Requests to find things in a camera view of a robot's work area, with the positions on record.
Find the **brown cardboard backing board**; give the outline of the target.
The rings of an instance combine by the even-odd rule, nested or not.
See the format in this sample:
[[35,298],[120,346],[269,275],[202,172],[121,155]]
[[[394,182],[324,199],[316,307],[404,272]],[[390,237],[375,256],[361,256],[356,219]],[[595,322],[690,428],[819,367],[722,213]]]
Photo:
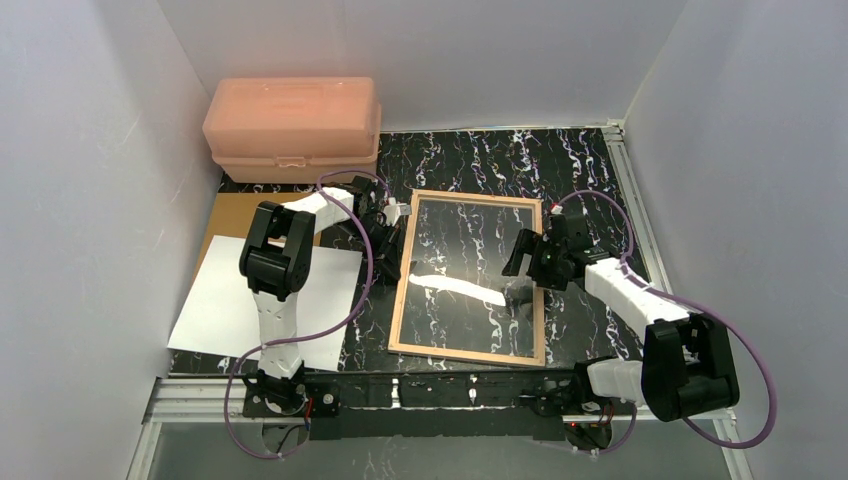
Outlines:
[[194,274],[195,279],[215,235],[245,239],[257,206],[262,201],[282,204],[309,196],[309,193],[218,193],[211,210]]

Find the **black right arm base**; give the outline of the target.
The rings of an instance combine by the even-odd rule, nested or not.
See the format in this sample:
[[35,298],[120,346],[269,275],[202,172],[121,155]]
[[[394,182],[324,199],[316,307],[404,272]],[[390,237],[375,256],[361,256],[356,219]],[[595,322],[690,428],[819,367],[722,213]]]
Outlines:
[[528,393],[528,406],[544,417],[596,415],[598,423],[609,423],[618,400],[596,395],[579,379],[545,379]]

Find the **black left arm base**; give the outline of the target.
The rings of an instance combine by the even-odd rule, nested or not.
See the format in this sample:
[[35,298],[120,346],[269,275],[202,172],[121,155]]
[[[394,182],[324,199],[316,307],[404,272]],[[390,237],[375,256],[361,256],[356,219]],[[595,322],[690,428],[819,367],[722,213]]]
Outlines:
[[341,390],[333,378],[315,372],[277,379],[259,372],[242,379],[246,418],[330,418],[339,414]]

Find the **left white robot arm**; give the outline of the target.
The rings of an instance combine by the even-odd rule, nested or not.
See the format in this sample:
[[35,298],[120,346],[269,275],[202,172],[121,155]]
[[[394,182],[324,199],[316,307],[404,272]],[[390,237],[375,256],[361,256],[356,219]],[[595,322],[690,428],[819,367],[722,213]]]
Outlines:
[[[238,262],[259,317],[259,372],[290,380],[303,365],[299,345],[335,333],[363,309],[375,279],[397,282],[402,257],[401,219],[411,213],[385,180],[354,170],[348,183],[316,185],[300,200],[261,202],[254,213]],[[365,288],[351,312],[318,333],[297,333],[297,296],[308,279],[316,234],[343,225],[365,248]]]

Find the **white-backed printed photo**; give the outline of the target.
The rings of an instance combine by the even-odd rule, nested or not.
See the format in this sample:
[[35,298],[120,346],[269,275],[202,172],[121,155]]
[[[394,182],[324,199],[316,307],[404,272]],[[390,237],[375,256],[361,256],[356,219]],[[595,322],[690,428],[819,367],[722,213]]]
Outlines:
[[305,286],[282,304],[248,288],[238,267],[243,247],[241,238],[213,237],[169,338],[170,349],[238,358],[263,342],[323,332],[355,305],[360,252],[313,248]]

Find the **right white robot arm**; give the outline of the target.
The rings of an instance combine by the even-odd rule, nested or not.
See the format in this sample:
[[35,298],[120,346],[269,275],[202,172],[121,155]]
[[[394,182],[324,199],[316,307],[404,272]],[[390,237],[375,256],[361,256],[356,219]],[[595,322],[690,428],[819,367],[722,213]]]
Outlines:
[[736,405],[740,390],[726,327],[649,292],[621,260],[593,245],[578,214],[555,214],[545,233],[519,231],[503,275],[521,274],[546,290],[570,284],[609,307],[642,344],[639,360],[605,357],[574,367],[572,397],[645,405],[669,422]]

